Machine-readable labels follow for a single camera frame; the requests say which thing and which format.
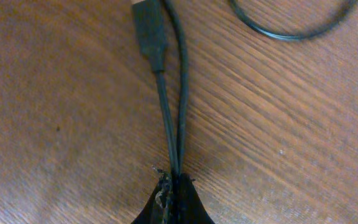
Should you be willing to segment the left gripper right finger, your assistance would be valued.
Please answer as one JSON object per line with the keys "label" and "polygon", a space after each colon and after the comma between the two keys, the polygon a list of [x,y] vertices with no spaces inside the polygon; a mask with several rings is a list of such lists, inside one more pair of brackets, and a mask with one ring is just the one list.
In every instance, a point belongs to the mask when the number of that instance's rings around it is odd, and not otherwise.
{"label": "left gripper right finger", "polygon": [[188,174],[181,174],[178,180],[177,223],[214,224],[193,185],[193,179]]}

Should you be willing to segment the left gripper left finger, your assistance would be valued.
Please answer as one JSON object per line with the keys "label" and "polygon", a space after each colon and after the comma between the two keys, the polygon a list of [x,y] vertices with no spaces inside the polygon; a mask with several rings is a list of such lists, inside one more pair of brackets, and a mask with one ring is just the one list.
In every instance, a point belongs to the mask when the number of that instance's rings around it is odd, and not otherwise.
{"label": "left gripper left finger", "polygon": [[173,180],[171,173],[153,167],[158,182],[145,207],[132,224],[169,224],[172,222]]}

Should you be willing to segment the black USB cable long tail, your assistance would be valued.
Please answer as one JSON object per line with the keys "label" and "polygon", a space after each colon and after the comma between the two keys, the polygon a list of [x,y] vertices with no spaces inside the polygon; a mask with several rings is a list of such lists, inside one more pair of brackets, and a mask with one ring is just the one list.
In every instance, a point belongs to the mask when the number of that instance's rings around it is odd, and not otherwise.
{"label": "black USB cable long tail", "polygon": [[[346,1],[335,16],[325,24],[305,32],[284,33],[268,29],[251,19],[238,5],[237,1],[229,0],[229,5],[237,18],[252,30],[266,37],[281,41],[301,41],[323,35],[338,26],[355,8],[356,0]],[[162,8],[170,17],[178,44],[180,61],[180,95],[178,105],[177,127],[173,127],[165,79],[165,51],[167,38],[164,31]],[[135,34],[139,43],[140,53],[149,61],[155,75],[160,108],[168,143],[170,173],[174,177],[181,175],[185,155],[186,112],[189,95],[189,58],[186,37],[180,18],[169,0],[139,0],[131,2]]]}

